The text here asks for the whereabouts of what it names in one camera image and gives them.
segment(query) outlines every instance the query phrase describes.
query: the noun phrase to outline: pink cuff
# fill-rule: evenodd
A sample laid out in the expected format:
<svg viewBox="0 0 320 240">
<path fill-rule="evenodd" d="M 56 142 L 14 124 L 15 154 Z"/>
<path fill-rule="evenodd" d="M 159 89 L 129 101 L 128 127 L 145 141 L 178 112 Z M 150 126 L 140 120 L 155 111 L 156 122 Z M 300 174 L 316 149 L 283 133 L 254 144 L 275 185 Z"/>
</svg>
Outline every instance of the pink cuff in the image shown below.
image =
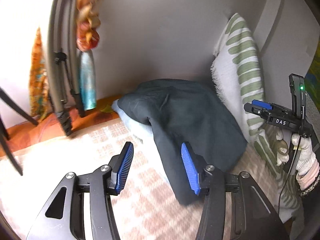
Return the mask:
<svg viewBox="0 0 320 240">
<path fill-rule="evenodd" d="M 300 189 L 304 190 L 307 187 L 309 187 L 317 178 L 318 174 L 320 171 L 320 166 L 319 166 L 319 162 L 317 161 L 317 159 L 314 161 L 311 169 L 308 171 L 308 173 L 304 176 L 299 176 L 297 174 L 296 179 L 300 185 Z"/>
</svg>

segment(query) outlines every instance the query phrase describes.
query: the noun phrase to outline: wall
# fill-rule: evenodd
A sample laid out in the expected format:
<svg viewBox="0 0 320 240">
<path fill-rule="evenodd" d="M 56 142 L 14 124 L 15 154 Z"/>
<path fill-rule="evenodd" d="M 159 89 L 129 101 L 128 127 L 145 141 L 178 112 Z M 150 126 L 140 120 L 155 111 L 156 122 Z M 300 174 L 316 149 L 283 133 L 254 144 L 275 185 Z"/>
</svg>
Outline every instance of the wall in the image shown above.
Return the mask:
<svg viewBox="0 0 320 240">
<path fill-rule="evenodd" d="M 38 23 L 45 25 L 50 3 L 51 0 L 0 0 L 0 11 L 13 19 L 10 30 L 14 30 L 2 35 L 6 42 L 0 43 L 0 51 L 6 57 L 1 62 L 0 85 L 26 111 L 31 47 Z M 266 0 L 104 0 L 100 6 L 100 44 L 93 51 L 98 98 L 125 93 L 153 78 L 210 82 L 212 50 L 228 19 L 238 12 L 254 31 L 265 3 Z M 0 25 L 8 29 L 6 21 Z M 302 51 L 306 51 L 306 43 L 310 55 L 315 50 L 308 39 L 313 36 L 319 36 L 319 26 L 304 1 L 283 0 L 262 55 L 264 70 L 270 69 L 265 71 L 265 77 L 271 79 L 279 66 L 289 72 L 290 68 L 301 66 L 307 69 L 310 56 Z M 272 98 L 277 93 L 267 91 L 267 95 Z M 7 127 L 24 121 L 1 101 L 0 113 Z"/>
</svg>

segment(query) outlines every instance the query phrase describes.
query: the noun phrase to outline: black cable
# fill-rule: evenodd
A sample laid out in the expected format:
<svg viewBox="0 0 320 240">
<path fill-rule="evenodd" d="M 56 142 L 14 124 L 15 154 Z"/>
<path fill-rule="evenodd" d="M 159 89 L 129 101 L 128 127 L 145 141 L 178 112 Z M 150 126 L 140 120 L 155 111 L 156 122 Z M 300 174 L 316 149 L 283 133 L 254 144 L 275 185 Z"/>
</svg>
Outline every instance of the black cable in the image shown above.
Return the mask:
<svg viewBox="0 0 320 240">
<path fill-rule="evenodd" d="M 296 152 L 295 152 L 295 154 L 294 154 L 294 157 L 293 157 L 293 160 L 292 160 L 292 165 L 291 165 L 291 167 L 290 167 L 290 169 L 289 169 L 287 179 L 286 179 L 286 181 L 285 181 L 285 183 L 284 183 L 284 185 L 283 185 L 283 187 L 282 187 L 282 190 L 280 191 L 279 201 L 278 201 L 278 215 L 279 215 L 279 213 L 280 213 L 281 194 L 282 194 L 282 192 L 283 192 L 283 190 L 284 190 L 285 185 L 287 184 L 287 182 L 288 182 L 288 180 L 289 180 L 289 176 L 290 176 L 290 173 L 291 173 L 292 168 L 293 168 L 293 163 L 294 163 L 295 160 L 296 160 L 297 153 L 298 153 L 298 150 L 299 150 L 299 147 L 300 147 L 300 142 L 301 142 L 301 135 L 300 135 L 300 137 L 299 137 L 298 146 L 297 146 Z"/>
</svg>

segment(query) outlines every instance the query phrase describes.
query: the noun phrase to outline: dark fabric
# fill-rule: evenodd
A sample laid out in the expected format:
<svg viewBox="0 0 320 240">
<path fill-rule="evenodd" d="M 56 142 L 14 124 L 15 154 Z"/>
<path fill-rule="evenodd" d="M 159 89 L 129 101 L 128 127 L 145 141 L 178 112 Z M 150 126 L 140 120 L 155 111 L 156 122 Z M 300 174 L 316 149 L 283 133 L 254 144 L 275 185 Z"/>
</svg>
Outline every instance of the dark fabric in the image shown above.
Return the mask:
<svg viewBox="0 0 320 240">
<path fill-rule="evenodd" d="M 145 82 L 119 99 L 118 106 L 132 119 L 152 126 L 165 173 L 180 204 L 197 199 L 181 158 L 184 141 L 222 171 L 235 166 L 247 145 L 236 120 L 216 93 L 196 82 Z"/>
</svg>

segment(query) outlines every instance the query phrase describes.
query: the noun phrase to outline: white glove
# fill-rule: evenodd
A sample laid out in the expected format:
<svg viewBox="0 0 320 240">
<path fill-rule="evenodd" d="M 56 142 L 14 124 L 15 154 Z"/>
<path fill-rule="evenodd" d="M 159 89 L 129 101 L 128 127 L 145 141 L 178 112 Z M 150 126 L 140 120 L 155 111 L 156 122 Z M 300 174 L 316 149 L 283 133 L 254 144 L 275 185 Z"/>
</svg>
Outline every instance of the white glove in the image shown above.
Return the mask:
<svg viewBox="0 0 320 240">
<path fill-rule="evenodd" d="M 283 133 L 279 129 L 276 134 L 276 148 L 277 148 L 277 166 L 286 163 L 289 160 L 288 145 L 283 139 Z"/>
<path fill-rule="evenodd" d="M 294 146 L 298 146 L 299 137 L 300 136 L 297 133 L 294 133 L 291 136 L 291 141 Z M 312 151 L 311 138 L 301 138 L 299 148 L 301 149 L 301 153 L 296 170 L 298 171 L 298 175 L 304 176 L 308 173 L 316 160 L 316 155 Z"/>
</svg>

